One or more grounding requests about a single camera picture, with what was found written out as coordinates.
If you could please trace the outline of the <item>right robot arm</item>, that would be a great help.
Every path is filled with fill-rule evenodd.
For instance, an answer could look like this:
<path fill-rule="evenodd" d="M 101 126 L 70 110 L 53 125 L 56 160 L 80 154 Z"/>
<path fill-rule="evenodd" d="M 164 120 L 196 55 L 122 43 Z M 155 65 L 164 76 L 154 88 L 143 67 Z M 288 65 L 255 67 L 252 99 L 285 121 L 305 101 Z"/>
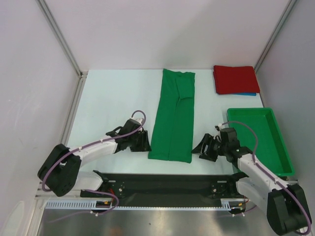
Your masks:
<path fill-rule="evenodd" d="M 257 158 L 254 151 L 242 146 L 234 128 L 218 129 L 219 134 L 206 133 L 191 151 L 201 159 L 215 162 L 218 156 L 245 174 L 227 185 L 232 197 L 244 195 L 265 214 L 272 230 L 279 236 L 296 232 L 301 236 L 311 231 L 312 218 L 303 188 L 276 176 Z"/>

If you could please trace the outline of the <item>green t shirt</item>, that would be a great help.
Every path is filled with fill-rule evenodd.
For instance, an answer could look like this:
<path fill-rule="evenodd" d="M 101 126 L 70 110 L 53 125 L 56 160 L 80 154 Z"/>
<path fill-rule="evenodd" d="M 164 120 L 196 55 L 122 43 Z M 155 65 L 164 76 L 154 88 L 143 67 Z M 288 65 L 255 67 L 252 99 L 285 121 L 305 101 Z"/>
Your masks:
<path fill-rule="evenodd" d="M 149 159 L 191 163 L 195 73 L 164 69 Z"/>

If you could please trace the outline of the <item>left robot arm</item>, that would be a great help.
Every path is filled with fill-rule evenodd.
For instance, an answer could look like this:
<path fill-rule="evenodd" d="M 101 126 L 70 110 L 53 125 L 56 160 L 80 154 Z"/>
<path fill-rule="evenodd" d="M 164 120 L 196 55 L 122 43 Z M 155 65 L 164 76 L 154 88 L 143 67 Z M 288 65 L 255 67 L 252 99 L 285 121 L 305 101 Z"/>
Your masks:
<path fill-rule="evenodd" d="M 66 195 L 72 189 L 90 189 L 97 196 L 106 195 L 109 185 L 105 178 L 96 171 L 79 172 L 80 168 L 127 148 L 132 152 L 151 151 L 144 123 L 144 118 L 129 118 L 124 126 L 107 132 L 104 138 L 75 149 L 63 144 L 56 145 L 37 172 L 43 191 L 51 191 L 58 197 Z"/>

